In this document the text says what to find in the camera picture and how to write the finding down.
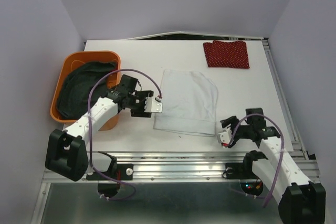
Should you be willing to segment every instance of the black cover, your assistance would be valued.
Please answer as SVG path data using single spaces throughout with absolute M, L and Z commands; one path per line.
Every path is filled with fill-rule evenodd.
M 107 73 L 113 71 L 115 62 L 88 62 L 71 72 L 65 79 L 56 103 L 56 109 L 64 120 L 77 120 L 87 112 L 88 96 L 92 87 Z M 108 91 L 106 80 L 102 81 L 91 99 L 93 106 Z

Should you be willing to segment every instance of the gray floor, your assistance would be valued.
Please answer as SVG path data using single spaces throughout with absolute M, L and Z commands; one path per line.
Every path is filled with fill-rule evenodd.
M 231 186 L 240 188 L 238 183 Z M 95 184 L 53 184 L 42 223 L 282 223 L 275 200 L 263 209 L 263 200 L 232 192 L 229 183 L 136 188 L 132 199 L 110 202 L 99 198 Z

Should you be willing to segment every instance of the cable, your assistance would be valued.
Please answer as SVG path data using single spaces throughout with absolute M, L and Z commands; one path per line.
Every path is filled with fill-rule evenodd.
M 284 156 L 284 155 L 283 155 L 283 154 L 284 154 L 284 153 L 283 153 L 283 150 L 285 149 L 285 140 L 284 140 L 284 135 L 283 135 L 283 133 L 282 133 L 280 127 L 279 127 L 279 126 L 278 126 L 278 125 L 277 125 L 271 118 L 269 118 L 269 117 L 267 117 L 267 116 L 265 116 L 265 115 L 257 114 L 257 113 L 247 115 L 247 116 L 245 116 L 244 118 L 242 118 L 242 119 L 238 122 L 237 126 L 235 127 L 235 130 L 233 131 L 233 134 L 232 134 L 232 136 L 231 136 L 231 140 L 230 140 L 228 146 L 230 146 L 230 145 L 232 144 L 232 142 L 233 142 L 233 140 L 234 140 L 234 137 L 235 137 L 235 135 L 236 135 L 236 133 L 237 133 L 237 130 L 238 130 L 238 127 L 240 126 L 240 124 L 241 124 L 245 119 L 249 118 L 250 116 L 254 116 L 254 115 L 262 116 L 262 117 L 264 117 L 265 119 L 267 119 L 268 121 L 270 121 L 270 122 L 275 126 L 275 128 L 277 128 L 277 130 L 278 130 L 278 132 L 279 132 L 279 134 L 280 134 L 280 138 L 281 138 L 281 152 L 280 152 L 280 157 L 279 157 L 278 166 L 277 166 L 277 169 L 276 169 L 276 171 L 275 171 L 275 176 L 274 176 L 274 179 L 273 179 L 272 186 L 271 186 L 271 188 L 270 188 L 268 194 L 266 195 L 265 200 L 264 200 L 264 203 L 263 203 L 263 207 L 266 207 L 267 204 L 269 203 L 269 201 L 270 201 L 271 198 L 272 198 L 273 191 L 274 191 L 274 188 L 275 188 L 275 184 L 276 184 L 276 182 L 277 182 L 277 180 L 278 180 L 278 176 L 279 176 L 279 173 L 280 173 L 280 170 L 281 170 L 282 159 L 283 159 L 283 156 Z
M 92 169 L 97 173 L 99 174 L 100 176 L 102 176 L 103 178 L 107 179 L 107 180 L 110 180 L 110 181 L 113 181 L 113 182 L 116 182 L 116 183 L 119 183 L 121 185 L 126 185 L 126 186 L 130 186 L 133 188 L 133 192 L 128 195 L 128 196 L 125 196 L 123 198 L 120 198 L 120 199 L 114 199 L 114 198 L 106 198 L 107 200 L 124 200 L 124 199 L 128 199 L 128 198 L 131 198 L 137 191 L 137 189 L 130 183 L 127 183 L 127 182 L 123 182 L 123 181 L 120 181 L 120 180 L 117 180 L 117 179 L 114 179 L 114 178 L 111 178 L 109 176 L 106 176 L 104 173 L 102 173 L 101 171 L 97 170 L 94 165 L 93 165 L 93 160 L 92 160 L 92 146 L 93 146 L 93 140 L 92 140 L 92 118 L 90 117 L 91 115 L 91 99 L 92 99 L 92 94 L 94 92 L 94 90 L 96 89 L 96 87 L 105 79 L 107 78 L 108 76 L 110 76 L 111 74 L 114 74 L 114 73 L 118 73 L 118 72 L 121 72 L 121 71 L 131 71 L 131 72 L 136 72 L 136 73 L 140 73 L 142 74 L 143 76 L 147 77 L 157 88 L 158 92 L 159 92 L 159 98 L 162 98 L 162 92 L 161 92 L 161 89 L 159 87 L 158 84 L 156 84 L 156 82 L 151 78 L 149 77 L 147 74 L 141 72 L 141 71 L 138 71 L 138 70 L 135 70 L 135 69 L 129 69 L 129 68 L 125 68 L 125 69 L 118 69 L 118 70 L 114 70 L 112 72 L 109 72 L 108 74 L 106 74 L 105 76 L 103 76 L 91 89 L 90 93 L 89 93 L 89 98 L 88 98 L 88 114 L 89 114 L 89 143 L 90 143 L 90 152 L 89 152 L 89 164 L 90 166 L 92 167 Z

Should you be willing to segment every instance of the white table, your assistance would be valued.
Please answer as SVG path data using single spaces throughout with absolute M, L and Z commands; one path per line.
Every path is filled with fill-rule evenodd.
M 209 68 L 206 64 L 204 40 L 88 40 L 85 51 L 110 50 L 121 58 L 121 68 L 141 70 L 157 83 L 164 69 L 200 71 L 218 88 L 217 125 L 232 115 L 242 118 L 246 108 L 261 107 L 264 114 L 282 129 L 285 147 L 292 151 L 293 134 L 286 126 L 283 111 L 261 41 L 246 41 L 250 69 Z M 140 80 L 144 89 L 155 86 L 145 77 L 125 72 Z M 256 149 L 251 140 L 240 140 L 232 149 L 224 149 L 216 137 L 177 134 L 153 129 L 151 119 L 132 118 L 129 111 L 120 113 L 119 122 L 110 131 L 94 136 L 94 151 L 111 152 L 249 152 Z

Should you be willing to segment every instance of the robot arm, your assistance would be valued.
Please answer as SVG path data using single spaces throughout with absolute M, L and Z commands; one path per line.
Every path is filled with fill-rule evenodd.
M 93 172 L 89 166 L 86 146 L 89 143 L 89 116 L 92 119 L 92 134 L 125 108 L 131 109 L 131 116 L 150 118 L 152 113 L 162 112 L 160 99 L 153 97 L 153 91 L 135 91 L 138 80 L 123 75 L 120 83 L 113 87 L 106 97 L 100 97 L 91 108 L 74 124 L 63 131 L 54 130 L 49 137 L 45 166 L 73 181 L 85 173 Z M 101 172 L 115 170 L 116 159 L 105 153 L 93 153 L 94 166 Z
M 226 178 L 258 177 L 271 191 L 273 180 L 278 176 L 272 195 L 278 204 L 283 223 L 323 224 L 326 203 L 324 187 L 320 183 L 313 183 L 300 170 L 289 153 L 281 149 L 280 134 L 274 127 L 266 126 L 261 108 L 247 109 L 246 113 L 251 115 L 246 120 L 247 125 L 237 127 L 239 120 L 235 116 L 221 121 L 224 130 L 218 133 L 218 142 L 222 147 L 231 148 L 239 139 L 247 138 L 256 143 L 260 152 L 247 153 L 243 163 L 226 164 Z M 283 152 L 283 158 L 276 175 L 281 152 Z

